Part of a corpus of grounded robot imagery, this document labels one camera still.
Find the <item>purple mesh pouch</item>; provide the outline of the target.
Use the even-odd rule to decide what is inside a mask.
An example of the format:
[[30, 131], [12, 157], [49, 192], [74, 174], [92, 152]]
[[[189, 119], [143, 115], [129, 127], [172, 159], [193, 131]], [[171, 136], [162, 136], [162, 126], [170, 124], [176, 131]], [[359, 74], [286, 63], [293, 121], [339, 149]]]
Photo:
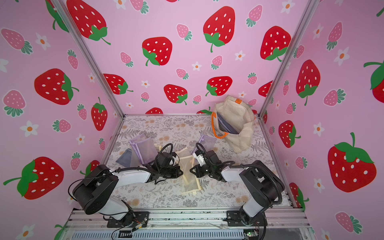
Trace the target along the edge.
[[158, 155], [158, 150], [153, 140], [147, 138], [145, 134], [140, 134], [132, 138], [129, 140], [129, 143], [143, 165], [154, 161]]
[[210, 137], [207, 135], [201, 135], [199, 139], [199, 143], [205, 148], [205, 150], [212, 151], [215, 147], [215, 144], [217, 142], [217, 138]]

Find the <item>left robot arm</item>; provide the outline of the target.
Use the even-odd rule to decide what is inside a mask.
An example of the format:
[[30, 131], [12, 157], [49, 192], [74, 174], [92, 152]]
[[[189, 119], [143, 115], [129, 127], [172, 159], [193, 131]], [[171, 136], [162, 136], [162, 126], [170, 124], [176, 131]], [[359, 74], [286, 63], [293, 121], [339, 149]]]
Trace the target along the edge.
[[138, 183], [155, 183], [159, 178], [177, 179], [184, 173], [176, 162], [176, 153], [159, 153], [154, 161], [139, 167], [112, 170], [105, 165], [96, 167], [73, 189], [73, 197], [85, 214], [102, 214], [111, 217], [122, 226], [137, 220], [131, 206], [112, 197], [115, 189]]

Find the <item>blue-grey mesh pouch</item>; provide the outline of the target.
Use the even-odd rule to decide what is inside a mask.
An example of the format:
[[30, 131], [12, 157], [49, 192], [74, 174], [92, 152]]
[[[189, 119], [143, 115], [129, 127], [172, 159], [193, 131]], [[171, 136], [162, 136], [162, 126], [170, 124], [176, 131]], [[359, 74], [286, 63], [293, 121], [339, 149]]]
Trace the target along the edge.
[[227, 132], [229, 134], [239, 134], [241, 132], [241, 129], [237, 128], [230, 122], [228, 122], [220, 113], [217, 113], [217, 118], [219, 122], [219, 128], [223, 132]]

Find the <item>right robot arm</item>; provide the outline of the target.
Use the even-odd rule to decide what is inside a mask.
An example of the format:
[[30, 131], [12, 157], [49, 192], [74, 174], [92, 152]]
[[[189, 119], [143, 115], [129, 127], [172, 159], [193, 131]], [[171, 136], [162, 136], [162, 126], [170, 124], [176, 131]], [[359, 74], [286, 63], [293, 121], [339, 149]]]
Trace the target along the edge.
[[209, 176], [219, 182], [242, 182], [251, 194], [241, 206], [237, 218], [243, 225], [250, 226], [265, 216], [265, 211], [283, 201], [283, 182], [261, 161], [252, 164], [235, 165], [233, 161], [221, 162], [214, 151], [197, 150], [193, 157], [198, 164], [190, 169], [197, 178]]

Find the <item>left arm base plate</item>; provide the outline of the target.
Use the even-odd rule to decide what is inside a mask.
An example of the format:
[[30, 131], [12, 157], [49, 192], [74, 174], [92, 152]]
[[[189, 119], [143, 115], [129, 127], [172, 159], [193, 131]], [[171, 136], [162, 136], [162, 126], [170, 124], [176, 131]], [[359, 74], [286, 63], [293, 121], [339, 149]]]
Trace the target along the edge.
[[148, 224], [150, 212], [146, 211], [131, 211], [118, 215], [110, 215], [107, 223], [107, 228], [145, 228]]

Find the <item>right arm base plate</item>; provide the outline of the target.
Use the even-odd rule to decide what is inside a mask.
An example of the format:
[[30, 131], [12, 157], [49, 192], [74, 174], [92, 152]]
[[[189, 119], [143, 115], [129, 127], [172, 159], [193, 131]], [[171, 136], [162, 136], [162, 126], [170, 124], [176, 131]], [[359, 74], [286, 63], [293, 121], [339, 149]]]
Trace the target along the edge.
[[250, 217], [243, 210], [227, 211], [224, 221], [230, 227], [266, 227], [268, 225], [265, 213]]

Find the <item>cream mesh pouch front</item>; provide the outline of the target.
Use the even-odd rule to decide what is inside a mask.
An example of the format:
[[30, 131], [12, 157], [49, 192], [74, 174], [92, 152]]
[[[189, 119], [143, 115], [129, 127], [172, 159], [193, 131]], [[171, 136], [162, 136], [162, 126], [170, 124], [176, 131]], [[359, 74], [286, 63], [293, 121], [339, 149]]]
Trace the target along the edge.
[[183, 175], [180, 177], [182, 195], [197, 195], [202, 190], [199, 179], [190, 172], [195, 165], [195, 158], [191, 155], [188, 148], [177, 151], [176, 154], [180, 158], [179, 166]]

